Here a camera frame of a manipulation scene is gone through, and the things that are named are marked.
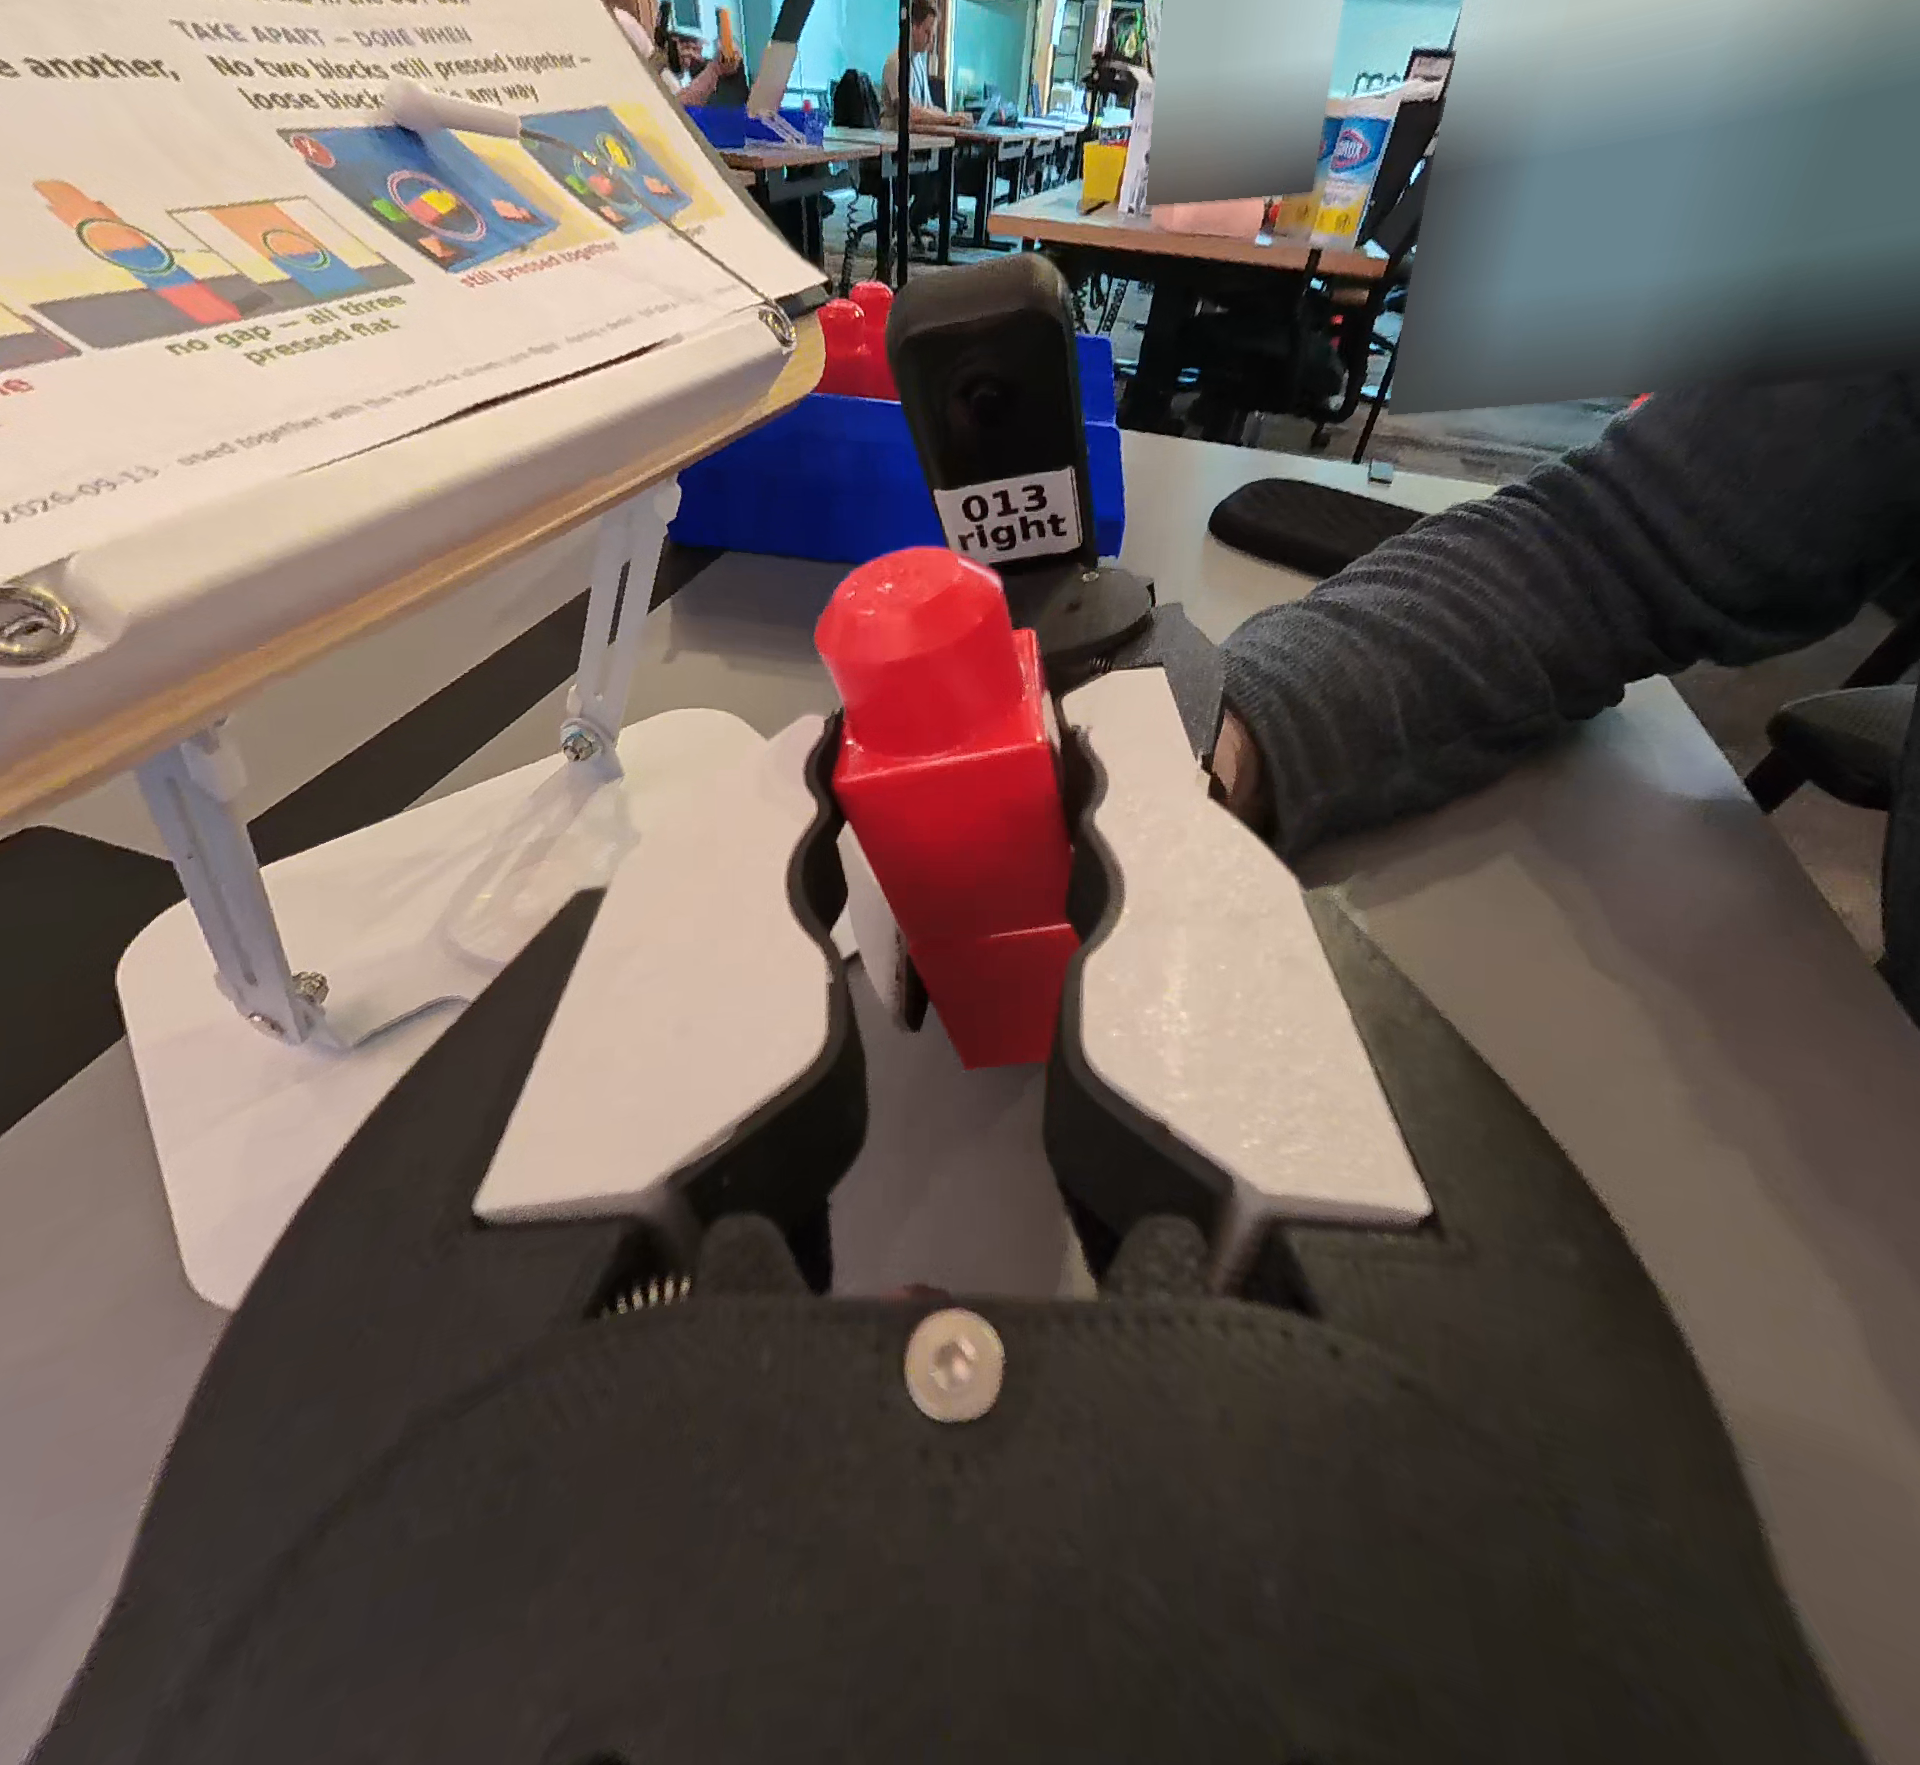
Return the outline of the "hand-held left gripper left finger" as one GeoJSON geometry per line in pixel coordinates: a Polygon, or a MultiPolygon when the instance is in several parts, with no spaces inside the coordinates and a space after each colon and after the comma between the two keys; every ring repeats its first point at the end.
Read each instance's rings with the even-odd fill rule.
{"type": "Polygon", "coordinates": [[[748,734],[646,812],[477,1184],[479,1224],[644,1224],[692,1262],[711,1224],[763,1218],[830,1289],[830,1199],[869,1123],[834,942],[837,745],[836,719],[748,734]]]}

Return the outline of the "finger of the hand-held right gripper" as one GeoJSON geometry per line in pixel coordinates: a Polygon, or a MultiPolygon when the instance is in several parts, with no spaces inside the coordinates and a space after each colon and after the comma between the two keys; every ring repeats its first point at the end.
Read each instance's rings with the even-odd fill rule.
{"type": "Polygon", "coordinates": [[[844,878],[844,910],[837,932],[841,953],[862,964],[881,1010],[900,1033],[920,1031],[920,977],[899,920],[877,885],[851,825],[837,835],[844,878]]]}
{"type": "Polygon", "coordinates": [[[1177,690],[1163,665],[1099,672],[1064,698],[1064,719],[1101,768],[1195,768],[1177,690]]]}

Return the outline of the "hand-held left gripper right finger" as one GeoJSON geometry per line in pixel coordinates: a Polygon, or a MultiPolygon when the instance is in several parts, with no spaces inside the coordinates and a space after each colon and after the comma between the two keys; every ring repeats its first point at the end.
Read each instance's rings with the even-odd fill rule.
{"type": "Polygon", "coordinates": [[[1096,1276],[1170,1218],[1234,1289],[1280,1225],[1410,1231],[1432,1199],[1305,893],[1170,740],[1067,736],[1087,923],[1043,1144],[1096,1276]]]}

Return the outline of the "blue plastic bin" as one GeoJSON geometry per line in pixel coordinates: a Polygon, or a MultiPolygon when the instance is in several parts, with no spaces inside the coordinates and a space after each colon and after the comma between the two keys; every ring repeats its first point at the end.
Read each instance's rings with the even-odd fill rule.
{"type": "Polygon", "coordinates": [[[1062,467],[934,490],[900,404],[836,393],[696,462],[680,486],[680,545],[825,562],[950,545],[1007,566],[1067,553],[1073,522],[1062,467]]]}
{"type": "Polygon", "coordinates": [[[803,105],[781,105],[756,114],[748,105],[704,104],[688,114],[708,144],[718,152],[759,149],[818,149],[825,139],[828,118],[803,105]]]}

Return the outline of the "person's right forearm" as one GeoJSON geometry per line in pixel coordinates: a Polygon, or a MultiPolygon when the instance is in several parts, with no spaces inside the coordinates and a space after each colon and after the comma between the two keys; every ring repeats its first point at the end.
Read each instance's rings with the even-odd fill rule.
{"type": "Polygon", "coordinates": [[[1652,675],[1845,626],[1915,561],[1915,372],[1652,395],[1222,646],[1295,859],[1478,790],[1652,675]]]}

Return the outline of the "grey desk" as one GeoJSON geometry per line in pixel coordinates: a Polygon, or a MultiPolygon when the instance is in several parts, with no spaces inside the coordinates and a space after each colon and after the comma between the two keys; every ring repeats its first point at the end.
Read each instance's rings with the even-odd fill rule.
{"type": "MultiPolygon", "coordinates": [[[[1126,558],[1211,632],[1293,580],[1216,558],[1261,460],[1128,433],[1126,558]]],[[[293,800],[583,589],[592,531],[339,644],[233,715],[246,812],[293,800]]],[[[722,558],[644,630],[637,715],[825,700],[832,576],[722,558]]],[[[495,690],[393,806],[542,757],[566,666],[495,690]]],[[[1875,1761],[1915,1761],[1915,1028],[1666,682],[1498,786],[1309,870],[1573,1156],[1668,1294],[1782,1572],[1875,1761]]],[[[891,1079],[834,1203],[836,1282],[1064,1282],[1036,1076],[881,1031],[891,1079]]],[[[119,1580],[224,1314],[181,1272],[119,1037],[3,1134],[3,1761],[30,1756],[119,1580]]]]}

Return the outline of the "person's right hand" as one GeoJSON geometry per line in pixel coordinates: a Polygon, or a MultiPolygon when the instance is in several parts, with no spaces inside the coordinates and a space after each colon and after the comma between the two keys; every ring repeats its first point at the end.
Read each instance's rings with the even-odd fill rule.
{"type": "Polygon", "coordinates": [[[1220,709],[1212,740],[1208,795],[1238,822],[1261,825],[1268,800],[1261,747],[1256,736],[1231,705],[1220,709]]]}

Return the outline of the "wooden work table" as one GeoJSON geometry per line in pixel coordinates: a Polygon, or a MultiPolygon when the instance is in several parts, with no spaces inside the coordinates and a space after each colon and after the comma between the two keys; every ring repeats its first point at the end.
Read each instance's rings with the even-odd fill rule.
{"type": "Polygon", "coordinates": [[[1377,242],[1177,230],[1111,204],[1084,212],[1078,184],[987,223],[994,242],[1049,258],[1069,288],[1147,288],[1123,429],[1247,443],[1255,416],[1286,416],[1308,425],[1312,452],[1356,414],[1381,302],[1411,260],[1410,244],[1384,253],[1377,242]]]}

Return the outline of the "black mesh wrist rest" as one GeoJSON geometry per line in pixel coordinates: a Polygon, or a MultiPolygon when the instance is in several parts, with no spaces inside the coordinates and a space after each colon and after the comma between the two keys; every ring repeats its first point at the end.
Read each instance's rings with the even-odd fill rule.
{"type": "Polygon", "coordinates": [[[1208,532],[1234,553],[1324,580],[1424,518],[1410,506],[1337,486],[1268,477],[1220,497],[1211,512],[1208,532]]]}

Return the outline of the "white wipes canister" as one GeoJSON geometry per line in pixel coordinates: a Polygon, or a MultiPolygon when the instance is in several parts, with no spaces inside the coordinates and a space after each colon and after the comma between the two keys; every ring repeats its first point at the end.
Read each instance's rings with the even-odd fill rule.
{"type": "Polygon", "coordinates": [[[1400,90],[1329,100],[1314,181],[1312,244],[1346,248],[1356,242],[1398,105],[1400,90]]]}

